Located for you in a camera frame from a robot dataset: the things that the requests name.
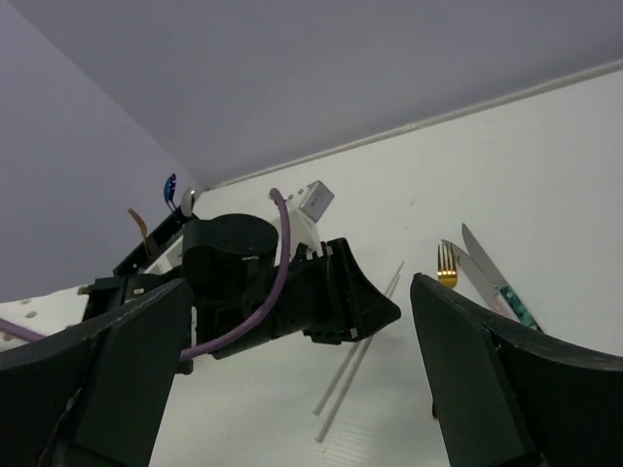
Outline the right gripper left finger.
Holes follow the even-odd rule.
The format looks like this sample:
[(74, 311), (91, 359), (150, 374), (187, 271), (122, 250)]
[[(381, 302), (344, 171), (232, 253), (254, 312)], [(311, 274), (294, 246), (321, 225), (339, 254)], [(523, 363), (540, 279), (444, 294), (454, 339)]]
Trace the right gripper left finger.
[(4, 466), (146, 466), (187, 338), (176, 279), (1, 354)]

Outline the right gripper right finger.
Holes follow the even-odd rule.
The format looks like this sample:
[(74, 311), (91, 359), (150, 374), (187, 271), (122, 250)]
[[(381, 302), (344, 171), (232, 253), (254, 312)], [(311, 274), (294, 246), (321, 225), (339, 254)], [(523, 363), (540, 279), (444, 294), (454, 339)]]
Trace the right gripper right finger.
[(453, 466), (619, 466), (622, 359), (414, 275), (415, 328)]

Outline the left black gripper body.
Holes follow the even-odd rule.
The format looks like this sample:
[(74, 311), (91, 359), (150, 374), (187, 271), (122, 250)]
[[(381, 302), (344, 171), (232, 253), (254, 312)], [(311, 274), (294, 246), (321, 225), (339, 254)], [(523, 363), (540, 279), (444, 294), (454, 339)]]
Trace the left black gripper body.
[(277, 265), (274, 237), (195, 238), (195, 356), (223, 359), (296, 332), (344, 342), (335, 240), (321, 257)]

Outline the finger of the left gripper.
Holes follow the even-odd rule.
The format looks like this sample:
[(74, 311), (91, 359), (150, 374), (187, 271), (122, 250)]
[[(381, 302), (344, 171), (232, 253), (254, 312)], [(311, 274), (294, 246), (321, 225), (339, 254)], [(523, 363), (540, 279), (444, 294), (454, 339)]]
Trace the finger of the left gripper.
[(335, 240), (335, 278), (343, 341), (367, 339), (401, 317), (399, 306), (365, 276), (345, 238)]

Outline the clear chopstick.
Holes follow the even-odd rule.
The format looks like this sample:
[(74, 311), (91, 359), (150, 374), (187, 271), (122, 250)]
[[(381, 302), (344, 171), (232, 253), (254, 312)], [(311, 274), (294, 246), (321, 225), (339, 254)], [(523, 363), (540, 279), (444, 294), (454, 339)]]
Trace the clear chopstick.
[[(393, 294), (393, 291), (395, 290), (397, 281), (399, 279), (400, 276), (400, 272), (402, 271), (403, 267), (405, 265), (405, 262), (402, 262), (400, 264), (400, 266), (398, 267), (398, 269), (396, 270), (394, 276), (391, 278), (389, 284), (387, 285), (387, 287), (385, 288), (385, 292), (384, 295), (387, 298), (390, 298), (391, 295)], [(330, 399), (330, 397), (332, 396), (334, 390), (336, 389), (338, 383), (340, 382), (340, 380), (342, 379), (351, 359), (353, 358), (354, 354), (356, 353), (358, 347), (360, 346), (360, 341), (354, 343), (352, 345), (352, 347), (349, 349), (346, 357), (344, 358), (344, 360), (342, 361), (340, 367), (338, 368), (337, 372), (333, 375), (332, 379), (330, 380), (325, 392), (323, 393), (322, 397), (320, 398), (318, 404), (316, 405), (315, 409), (312, 411), (312, 413), (316, 416), (319, 416), (322, 411), (324, 410), (328, 400)]]
[(321, 425), (317, 435), (315, 436), (314, 440), (318, 443), (318, 444), (323, 444), (325, 442), (325, 439), (328, 435), (328, 433), (331, 430), (332, 425), (335, 422), (335, 419), (338, 416), (338, 413), (340, 411), (340, 408), (342, 406), (342, 404), (344, 403), (349, 390), (354, 382), (354, 379), (358, 373), (359, 368), (361, 367), (361, 364), (368, 352), (368, 349), (372, 343), (374, 339), (374, 336), (367, 338), (365, 341), (361, 341), (360, 342), (360, 346), (358, 347), (356, 353), (354, 354), (353, 358), (351, 359), (342, 379), (340, 380), (340, 382), (343, 383), (343, 385), (341, 386), (335, 401), (333, 403), (333, 406), (331, 407), (331, 409), (329, 410), (328, 415), (326, 416), (323, 424)]

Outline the silver spoon pink handle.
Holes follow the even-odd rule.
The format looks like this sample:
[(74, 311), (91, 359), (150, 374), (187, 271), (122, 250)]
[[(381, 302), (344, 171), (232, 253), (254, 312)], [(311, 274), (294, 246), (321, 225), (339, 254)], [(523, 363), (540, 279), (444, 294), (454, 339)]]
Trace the silver spoon pink handle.
[(179, 204), (180, 213), (185, 218), (191, 218), (193, 216), (194, 206), (196, 203), (196, 190), (188, 188)]

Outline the gold fork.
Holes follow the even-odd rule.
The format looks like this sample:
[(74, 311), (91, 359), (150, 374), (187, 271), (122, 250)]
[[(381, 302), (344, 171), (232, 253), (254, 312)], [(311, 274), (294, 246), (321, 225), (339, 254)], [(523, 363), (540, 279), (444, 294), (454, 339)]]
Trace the gold fork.
[(446, 242), (437, 248), (437, 280), (449, 289), (458, 285), (458, 258), (453, 247)]

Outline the blue metallic spoon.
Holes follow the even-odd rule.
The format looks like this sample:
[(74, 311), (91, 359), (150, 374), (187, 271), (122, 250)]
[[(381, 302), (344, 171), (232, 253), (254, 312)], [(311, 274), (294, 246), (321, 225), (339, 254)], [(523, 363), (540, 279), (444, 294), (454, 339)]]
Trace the blue metallic spoon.
[(174, 203), (174, 196), (176, 191), (176, 182), (177, 177), (175, 173), (171, 173), (165, 180), (164, 184), (164, 200), (166, 206), (169, 208), (171, 212), (176, 210), (176, 205)]

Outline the copper fork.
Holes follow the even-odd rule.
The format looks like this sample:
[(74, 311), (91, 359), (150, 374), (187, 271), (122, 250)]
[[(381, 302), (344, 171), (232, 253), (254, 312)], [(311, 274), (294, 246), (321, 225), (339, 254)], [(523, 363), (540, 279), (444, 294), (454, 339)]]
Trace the copper fork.
[(139, 228), (139, 231), (142, 237), (142, 244), (145, 249), (145, 252), (147, 255), (150, 255), (149, 247), (147, 244), (148, 228), (147, 228), (145, 221), (133, 208), (128, 209), (128, 214), (130, 215), (132, 220), (135, 222), (135, 224)]

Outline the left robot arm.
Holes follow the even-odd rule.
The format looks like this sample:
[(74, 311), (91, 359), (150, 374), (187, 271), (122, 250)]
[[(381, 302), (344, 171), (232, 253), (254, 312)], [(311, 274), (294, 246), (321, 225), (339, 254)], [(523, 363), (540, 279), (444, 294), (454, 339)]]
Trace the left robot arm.
[(243, 336), (212, 351), (223, 359), (300, 332), (314, 343), (359, 342), (397, 321), (401, 311), (364, 275), (348, 242), (322, 242), (316, 252), (296, 246), (286, 270), (275, 265), (277, 228), (248, 214), (194, 219), (183, 230), (181, 263), (162, 274), (99, 278), (84, 288), (86, 321), (172, 279), (191, 287), (196, 310), (190, 343), (214, 341), (269, 311)]

